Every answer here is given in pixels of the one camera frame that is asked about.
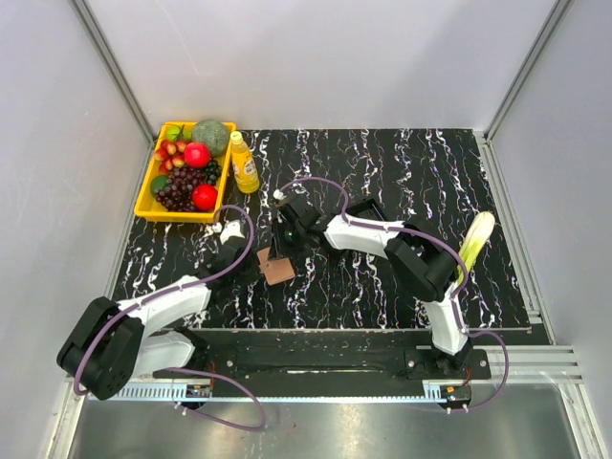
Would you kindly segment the black card box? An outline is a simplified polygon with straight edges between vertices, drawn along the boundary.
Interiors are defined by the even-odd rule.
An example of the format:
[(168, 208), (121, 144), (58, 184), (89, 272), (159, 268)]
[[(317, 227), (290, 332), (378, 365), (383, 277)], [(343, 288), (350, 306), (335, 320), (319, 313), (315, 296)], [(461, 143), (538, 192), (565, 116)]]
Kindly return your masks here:
[(356, 202), (355, 204), (350, 205), (346, 209), (346, 214), (352, 217), (357, 217), (366, 220), (373, 220), (379, 222), (387, 221), (387, 217), (383, 212), (383, 209), (379, 205), (379, 203), (373, 199), (368, 198)]

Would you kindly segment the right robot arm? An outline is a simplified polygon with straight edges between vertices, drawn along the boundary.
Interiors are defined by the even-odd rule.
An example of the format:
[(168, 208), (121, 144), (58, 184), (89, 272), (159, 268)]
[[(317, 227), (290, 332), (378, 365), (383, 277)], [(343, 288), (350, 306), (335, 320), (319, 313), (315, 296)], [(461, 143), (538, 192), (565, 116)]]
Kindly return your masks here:
[(463, 322), (455, 319), (449, 300), (458, 279), (458, 262), (433, 242), (432, 234), (418, 225), (389, 221), (372, 198), (350, 205), (346, 217), (326, 214), (294, 193), (277, 190), (273, 200), (270, 260), (290, 258), (308, 246), (387, 260), (398, 284), (426, 309), (437, 371), (454, 379), (468, 369), (472, 344), (461, 332)]

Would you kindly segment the pink leather card holder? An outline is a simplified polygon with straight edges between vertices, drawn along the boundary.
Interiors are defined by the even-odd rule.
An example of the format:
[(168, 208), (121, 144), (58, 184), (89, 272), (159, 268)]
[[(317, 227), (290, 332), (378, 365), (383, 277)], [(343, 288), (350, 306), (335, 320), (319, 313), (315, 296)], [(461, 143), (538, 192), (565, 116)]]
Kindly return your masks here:
[(257, 252), (260, 272), (269, 285), (286, 282), (295, 277), (295, 269), (289, 258), (271, 260), (268, 258), (270, 247)]

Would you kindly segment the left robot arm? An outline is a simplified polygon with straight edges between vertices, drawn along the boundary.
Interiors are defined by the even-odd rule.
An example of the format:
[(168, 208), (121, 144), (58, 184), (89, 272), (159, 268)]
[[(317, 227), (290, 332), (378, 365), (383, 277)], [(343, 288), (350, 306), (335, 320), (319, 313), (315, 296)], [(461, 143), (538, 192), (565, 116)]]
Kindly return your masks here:
[(251, 251), (252, 239), (224, 236), (218, 260), (223, 269), (203, 278), (184, 275), (151, 294), (115, 302), (98, 297), (87, 306), (56, 357), (73, 378), (77, 395), (104, 401), (117, 395), (133, 377), (157, 371), (180, 371), (196, 378), (208, 356), (185, 332), (159, 333), (185, 316), (204, 311), (213, 282), (235, 270)]

